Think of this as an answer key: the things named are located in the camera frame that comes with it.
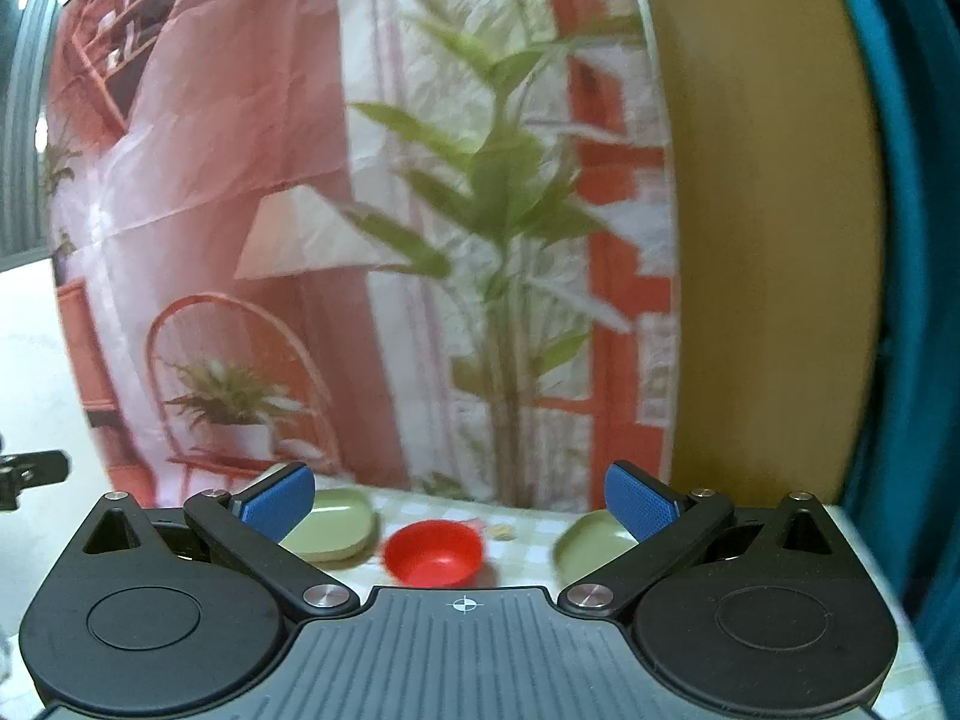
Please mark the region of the green square plate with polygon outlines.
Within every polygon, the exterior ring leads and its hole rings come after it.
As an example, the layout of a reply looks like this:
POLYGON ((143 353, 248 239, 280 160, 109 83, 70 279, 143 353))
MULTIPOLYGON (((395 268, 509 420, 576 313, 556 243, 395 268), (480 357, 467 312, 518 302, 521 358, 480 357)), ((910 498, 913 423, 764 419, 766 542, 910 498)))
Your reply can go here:
POLYGON ((607 511, 592 511, 579 517, 551 550, 558 585, 571 585, 636 544, 638 541, 607 511))
POLYGON ((376 533, 376 511, 363 491, 320 489, 311 512, 280 544, 311 564, 332 564, 363 553, 376 533))

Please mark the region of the red plastic bowl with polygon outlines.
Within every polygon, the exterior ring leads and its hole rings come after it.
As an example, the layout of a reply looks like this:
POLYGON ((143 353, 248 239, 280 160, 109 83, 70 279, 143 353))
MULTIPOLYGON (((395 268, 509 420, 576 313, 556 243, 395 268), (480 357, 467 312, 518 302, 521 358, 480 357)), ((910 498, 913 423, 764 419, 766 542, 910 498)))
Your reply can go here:
POLYGON ((464 587, 482 569, 483 543, 469 525, 450 520, 423 520, 400 528, 382 548, 382 564, 400 585, 410 589, 464 587))

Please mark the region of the green checkered tablecloth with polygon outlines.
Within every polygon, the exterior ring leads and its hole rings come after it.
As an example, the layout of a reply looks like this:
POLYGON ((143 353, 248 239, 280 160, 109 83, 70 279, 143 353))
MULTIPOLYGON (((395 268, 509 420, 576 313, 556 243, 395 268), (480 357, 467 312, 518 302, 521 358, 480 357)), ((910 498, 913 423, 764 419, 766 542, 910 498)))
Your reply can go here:
POLYGON ((364 605, 407 619, 405 679, 457 688, 405 700, 410 717, 939 718, 939 692, 905 613, 853 525, 810 494, 741 509, 692 566, 627 617, 574 617, 556 600, 558 538, 582 515, 400 491, 368 493, 373 543, 311 564, 364 605), (482 538, 455 589, 410 589, 387 538, 450 520, 482 538))

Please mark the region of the printed room backdrop cloth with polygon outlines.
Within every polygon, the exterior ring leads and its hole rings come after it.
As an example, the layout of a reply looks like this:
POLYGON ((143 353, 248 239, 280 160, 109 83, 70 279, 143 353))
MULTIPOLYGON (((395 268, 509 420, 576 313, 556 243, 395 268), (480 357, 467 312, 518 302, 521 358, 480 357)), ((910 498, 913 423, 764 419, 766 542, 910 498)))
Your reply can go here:
POLYGON ((143 504, 277 461, 574 512, 669 472, 646 0, 67 0, 47 121, 68 354, 143 504))

